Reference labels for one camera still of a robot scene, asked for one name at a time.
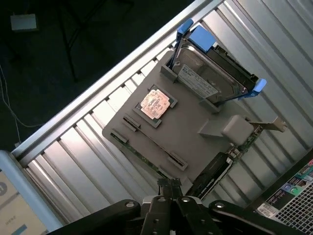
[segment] white cable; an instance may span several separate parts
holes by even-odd
[[[1,91],[2,91],[2,100],[3,100],[4,104],[6,105],[6,107],[10,110],[10,112],[11,112],[12,116],[14,117],[14,119],[15,119],[16,121],[18,121],[22,126],[28,127],[28,128],[32,128],[32,127],[37,127],[37,126],[42,126],[42,125],[44,125],[44,124],[26,125],[26,124],[24,124],[24,123],[16,116],[15,112],[11,109],[11,105],[9,104],[10,101],[9,101],[9,96],[8,96],[8,93],[7,93],[6,79],[5,79],[5,76],[4,76],[4,73],[3,73],[3,70],[2,70],[2,66],[1,66],[1,65],[0,65],[0,70],[1,70],[1,73],[2,73],[2,76],[3,76],[3,79],[4,79],[4,82],[5,82],[5,88],[6,88],[6,95],[7,95],[7,97],[8,97],[8,103],[5,101],[3,85],[2,85],[2,81],[1,81],[1,79],[0,79],[0,86],[1,86]]]

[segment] drive label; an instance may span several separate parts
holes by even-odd
[[[202,98],[208,98],[219,92],[187,65],[182,66],[178,73],[178,80],[191,88]]]

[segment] small white box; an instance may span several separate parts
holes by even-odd
[[[31,32],[39,30],[35,14],[11,16],[11,27],[14,32]]]

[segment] blue plastic tab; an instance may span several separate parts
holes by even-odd
[[[179,42],[182,36],[188,32],[190,27],[194,24],[192,19],[186,20],[177,30],[176,41]]]
[[[255,87],[253,88],[253,90],[250,91],[248,94],[243,95],[239,99],[257,96],[263,90],[263,88],[265,87],[266,84],[267,84],[267,81],[264,78],[260,78],[257,81],[257,83],[256,83]]]
[[[207,53],[216,41],[213,35],[200,25],[193,30],[189,40],[204,53]]]

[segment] copper chip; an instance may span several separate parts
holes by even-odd
[[[169,97],[158,90],[151,90],[140,104],[141,111],[151,119],[159,119],[170,106]]]

